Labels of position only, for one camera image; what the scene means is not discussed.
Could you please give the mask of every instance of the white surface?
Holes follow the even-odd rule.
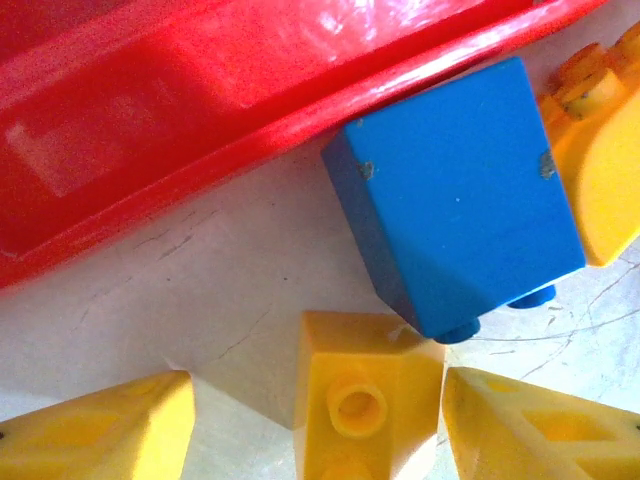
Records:
[[[637,1],[523,50],[537,85],[593,40],[640,19]],[[600,31],[606,25],[607,31]],[[292,479],[299,314],[387,311],[316,140],[0,297],[0,419],[186,368],[198,420],[183,479]],[[640,243],[563,281],[556,301],[500,309],[453,364],[640,410]],[[445,437],[429,478],[455,479]]]

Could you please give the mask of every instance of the yellow block stud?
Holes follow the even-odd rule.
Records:
[[[442,402],[460,480],[640,478],[640,415],[472,368]]]
[[[640,234],[640,23],[609,50],[585,47],[554,79],[540,112],[587,261],[606,266]]]
[[[437,430],[443,362],[444,347],[396,315],[306,313],[294,421],[298,478],[386,480],[410,460],[423,471],[409,478],[422,478],[434,455],[427,441]]]
[[[187,372],[135,380],[0,423],[0,478],[177,480],[194,422]]]

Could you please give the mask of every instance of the building block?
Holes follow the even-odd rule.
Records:
[[[177,480],[194,422],[187,372],[135,380],[0,423],[0,478]]]
[[[585,265],[519,59],[348,124],[323,158],[378,295],[428,338]]]
[[[416,460],[428,470],[423,456],[435,454],[435,442],[427,441],[437,430],[443,362],[444,347],[396,315],[304,314],[298,478],[385,480]]]
[[[614,47],[594,43],[554,75],[540,111],[593,266],[640,234],[640,23]]]
[[[460,480],[640,478],[640,415],[472,368],[442,402]]]

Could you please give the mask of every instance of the toy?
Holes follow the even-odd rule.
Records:
[[[640,234],[640,23],[608,51],[576,53],[555,80],[540,110],[588,263],[606,266]]]
[[[0,478],[178,480],[194,422],[187,372],[135,380],[0,423]]]
[[[604,3],[4,2],[0,288]]]
[[[640,415],[471,368],[442,409],[460,480],[640,478]]]
[[[435,438],[443,361],[444,347],[395,315],[306,313],[294,421],[298,478],[394,478]],[[420,453],[433,455],[435,442],[427,447]]]
[[[585,265],[519,59],[351,122],[323,158],[378,295],[428,338]]]

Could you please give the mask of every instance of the yellow toy block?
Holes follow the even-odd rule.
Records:
[[[461,480],[640,478],[640,415],[472,368],[442,402]]]
[[[176,480],[194,422],[187,372],[135,380],[0,423],[0,478]]]
[[[640,23],[608,51],[580,50],[554,80],[540,112],[587,261],[605,266],[640,234]]]
[[[306,313],[294,421],[298,478],[385,480],[412,455],[412,464],[433,455],[416,452],[436,434],[443,361],[444,347],[396,315]]]

